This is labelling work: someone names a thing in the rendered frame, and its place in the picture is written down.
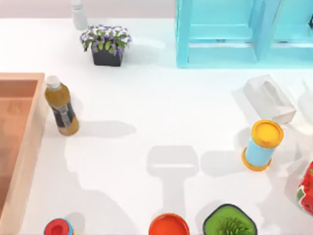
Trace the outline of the purple flower plant pot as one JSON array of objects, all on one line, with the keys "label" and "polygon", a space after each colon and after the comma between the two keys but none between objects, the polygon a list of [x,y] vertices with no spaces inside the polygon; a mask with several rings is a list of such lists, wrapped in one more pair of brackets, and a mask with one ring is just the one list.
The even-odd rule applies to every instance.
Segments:
[{"label": "purple flower plant pot", "polygon": [[84,51],[91,50],[96,66],[119,67],[124,51],[132,42],[128,30],[121,26],[92,25],[80,36]]}]

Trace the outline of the amber tea bottle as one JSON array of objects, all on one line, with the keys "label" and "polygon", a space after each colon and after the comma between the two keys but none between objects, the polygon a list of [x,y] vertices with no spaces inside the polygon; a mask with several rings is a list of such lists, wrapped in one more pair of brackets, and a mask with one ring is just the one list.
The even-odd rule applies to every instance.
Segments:
[{"label": "amber tea bottle", "polygon": [[58,131],[72,136],[79,130],[79,122],[71,104],[70,91],[55,75],[46,78],[45,99],[53,111]]}]

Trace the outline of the light blue rack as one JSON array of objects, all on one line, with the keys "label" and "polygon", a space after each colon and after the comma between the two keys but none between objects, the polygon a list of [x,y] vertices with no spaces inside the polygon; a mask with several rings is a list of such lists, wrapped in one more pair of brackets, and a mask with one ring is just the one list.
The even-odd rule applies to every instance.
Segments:
[{"label": "light blue rack", "polygon": [[176,0],[180,68],[313,69],[313,0]]}]

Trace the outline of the orange round cup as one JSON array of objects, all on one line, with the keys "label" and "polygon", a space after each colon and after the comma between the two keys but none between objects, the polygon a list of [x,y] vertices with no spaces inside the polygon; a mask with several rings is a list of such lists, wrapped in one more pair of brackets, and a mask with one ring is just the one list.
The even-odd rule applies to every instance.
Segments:
[{"label": "orange round cup", "polygon": [[190,235],[190,230],[178,214],[162,213],[152,220],[149,235]]}]

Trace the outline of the yellow and blue can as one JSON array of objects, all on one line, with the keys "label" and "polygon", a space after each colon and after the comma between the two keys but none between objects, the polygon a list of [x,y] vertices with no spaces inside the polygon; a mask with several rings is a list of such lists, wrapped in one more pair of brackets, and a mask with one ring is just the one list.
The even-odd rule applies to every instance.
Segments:
[{"label": "yellow and blue can", "polygon": [[244,165],[253,171],[266,170],[283,138],[284,131],[277,122],[269,119],[255,122],[251,128],[248,144],[242,152]]}]

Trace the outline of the white tissue box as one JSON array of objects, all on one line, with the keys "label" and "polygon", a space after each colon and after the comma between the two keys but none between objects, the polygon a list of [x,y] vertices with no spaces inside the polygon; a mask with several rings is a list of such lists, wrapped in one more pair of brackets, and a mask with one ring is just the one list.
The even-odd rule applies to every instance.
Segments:
[{"label": "white tissue box", "polygon": [[248,79],[243,91],[261,119],[287,124],[294,118],[294,105],[269,74]]}]

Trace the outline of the white plastic bottle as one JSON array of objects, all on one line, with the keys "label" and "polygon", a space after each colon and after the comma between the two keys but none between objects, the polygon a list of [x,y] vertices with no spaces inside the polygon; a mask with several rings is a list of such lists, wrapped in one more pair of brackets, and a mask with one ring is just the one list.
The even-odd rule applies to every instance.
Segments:
[{"label": "white plastic bottle", "polygon": [[85,30],[88,27],[82,0],[70,0],[73,23],[76,29]]}]

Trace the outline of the green plant in black pot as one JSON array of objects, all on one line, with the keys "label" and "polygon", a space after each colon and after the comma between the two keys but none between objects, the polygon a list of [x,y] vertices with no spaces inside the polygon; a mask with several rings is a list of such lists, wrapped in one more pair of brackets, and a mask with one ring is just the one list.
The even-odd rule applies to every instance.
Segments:
[{"label": "green plant in black pot", "polygon": [[218,206],[203,222],[203,235],[258,235],[255,222],[234,204]]}]

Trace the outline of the salmon-coloured shallow box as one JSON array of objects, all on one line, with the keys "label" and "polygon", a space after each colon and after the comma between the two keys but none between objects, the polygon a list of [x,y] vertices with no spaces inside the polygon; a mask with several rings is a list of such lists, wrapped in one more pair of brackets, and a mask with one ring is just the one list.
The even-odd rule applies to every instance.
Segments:
[{"label": "salmon-coloured shallow box", "polygon": [[18,235],[45,128],[42,72],[0,72],[0,235]]}]

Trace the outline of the red patterned container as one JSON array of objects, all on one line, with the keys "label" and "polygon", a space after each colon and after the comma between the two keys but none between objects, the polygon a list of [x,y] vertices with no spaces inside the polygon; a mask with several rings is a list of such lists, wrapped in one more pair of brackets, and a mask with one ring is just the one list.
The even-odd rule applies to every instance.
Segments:
[{"label": "red patterned container", "polygon": [[296,197],[301,208],[313,216],[313,161],[300,181]]}]

